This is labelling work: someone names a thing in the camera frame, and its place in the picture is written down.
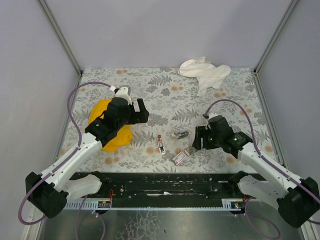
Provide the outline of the beige stapler magazine part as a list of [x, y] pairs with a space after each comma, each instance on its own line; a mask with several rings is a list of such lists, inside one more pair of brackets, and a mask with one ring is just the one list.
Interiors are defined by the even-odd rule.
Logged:
[[188, 132], [188, 131], [180, 131], [180, 132], [174, 131], [174, 132], [172, 132], [172, 134], [171, 134], [171, 136], [172, 136], [174, 139], [177, 139], [177, 140], [186, 138], [188, 135], [189, 135], [189, 132]]

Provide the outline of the white red staple box sleeve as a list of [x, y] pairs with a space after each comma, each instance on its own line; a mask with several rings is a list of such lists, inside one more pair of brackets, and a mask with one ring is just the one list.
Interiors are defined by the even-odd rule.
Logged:
[[173, 160], [174, 164], [176, 166], [178, 166], [187, 157], [188, 157], [188, 155], [185, 152], [181, 151], [172, 160]]

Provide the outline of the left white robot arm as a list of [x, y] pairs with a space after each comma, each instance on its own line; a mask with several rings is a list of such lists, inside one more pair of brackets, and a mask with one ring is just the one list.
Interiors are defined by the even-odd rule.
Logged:
[[143, 99], [137, 99], [138, 111], [129, 100], [128, 96], [112, 98], [101, 115], [85, 128], [78, 143], [41, 173], [31, 172], [25, 178], [24, 200], [51, 219], [68, 202], [96, 194], [103, 181], [95, 174], [77, 180], [71, 180], [71, 177], [93, 154], [119, 135], [124, 126], [147, 123], [150, 114]]

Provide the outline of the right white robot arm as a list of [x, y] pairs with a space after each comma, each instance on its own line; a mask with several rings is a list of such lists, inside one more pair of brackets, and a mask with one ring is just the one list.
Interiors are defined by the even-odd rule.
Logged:
[[275, 208], [282, 219], [294, 228], [301, 227], [320, 209], [320, 192], [317, 182], [301, 178], [284, 168], [255, 147], [254, 141], [245, 133], [235, 133], [225, 117], [206, 113], [206, 126], [195, 128], [192, 146], [196, 150], [221, 148], [225, 153], [253, 168], [263, 181], [246, 172], [239, 171], [230, 178], [241, 193], [260, 200]]

